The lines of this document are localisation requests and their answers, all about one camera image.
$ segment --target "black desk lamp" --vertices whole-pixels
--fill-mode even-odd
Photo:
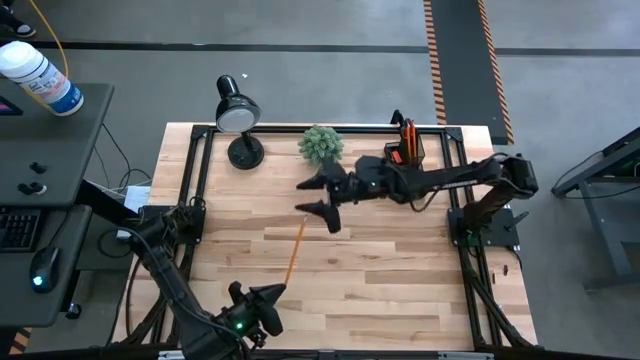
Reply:
[[[253,169],[264,159],[262,144],[249,134],[260,119],[260,108],[253,100],[240,94],[238,84],[231,76],[220,76],[216,85],[221,99],[216,110],[216,126],[225,133],[242,134],[227,149],[229,161],[238,169]]]

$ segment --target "lamp shade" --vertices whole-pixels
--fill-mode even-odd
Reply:
[[[229,75],[216,83],[220,103],[216,109],[216,126],[222,132],[241,133],[250,130],[260,120],[260,108],[248,96],[240,94],[238,84]]]

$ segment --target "wooden tabletop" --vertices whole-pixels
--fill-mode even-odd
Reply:
[[[167,124],[151,204],[177,202],[192,125]],[[462,129],[469,161],[492,154],[486,127]],[[212,313],[231,304],[226,289],[234,280],[244,289],[284,281],[304,217],[294,205],[324,197],[320,190],[295,189],[315,173],[298,153],[300,134],[255,136],[265,148],[265,158],[248,171],[235,169],[227,158],[227,146],[237,135],[216,134],[213,142],[205,192],[207,222],[190,280],[200,304]],[[383,156],[383,145],[392,141],[397,136],[345,134],[341,163],[350,171],[362,155]],[[443,167],[439,139],[423,135],[422,141],[424,168]],[[451,149],[457,158],[455,148]],[[194,174],[199,172],[201,153],[202,145]],[[476,198],[487,189],[476,187]],[[472,349],[460,262],[447,234],[449,207],[446,192],[438,194],[421,214],[391,200],[344,204],[340,207],[342,231],[337,234],[329,234],[321,219],[309,217],[291,282],[277,304],[285,332],[269,337],[266,348]],[[522,335],[535,342],[517,260],[502,248],[486,252],[497,303]],[[504,265],[507,275],[503,275]],[[157,296],[157,287],[141,268],[132,290],[132,327]],[[479,311],[490,341],[484,307],[479,305]],[[113,341],[124,337],[123,301]]]

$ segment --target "succulent plant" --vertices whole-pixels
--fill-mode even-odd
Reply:
[[[316,167],[321,167],[325,161],[342,159],[342,135],[330,127],[313,125],[304,132],[298,145],[302,156]]]

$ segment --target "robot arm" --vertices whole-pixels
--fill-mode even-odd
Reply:
[[[262,347],[267,335],[261,326],[269,335],[282,333],[282,323],[273,306],[286,286],[251,287],[242,293],[241,284],[234,282],[229,286],[233,306],[223,307],[216,316],[209,314],[172,261],[168,246],[170,238],[175,239],[190,226],[190,219],[188,210],[179,205],[142,222],[131,233],[131,249],[142,259],[180,324],[179,339],[187,360],[232,359],[239,353],[246,359],[249,349],[243,337]]]
[[[538,191],[531,163],[519,154],[497,153],[481,162],[433,171],[362,156],[355,172],[347,174],[339,164],[327,163],[315,176],[298,184],[300,190],[326,188],[328,201],[300,204],[296,209],[322,217],[329,232],[335,233],[341,229],[338,206],[342,203],[388,197],[398,204],[412,203],[412,208],[420,211],[413,202],[428,193],[479,184],[493,189],[480,201],[464,207],[465,226],[472,231],[490,221],[511,199],[527,199]]]

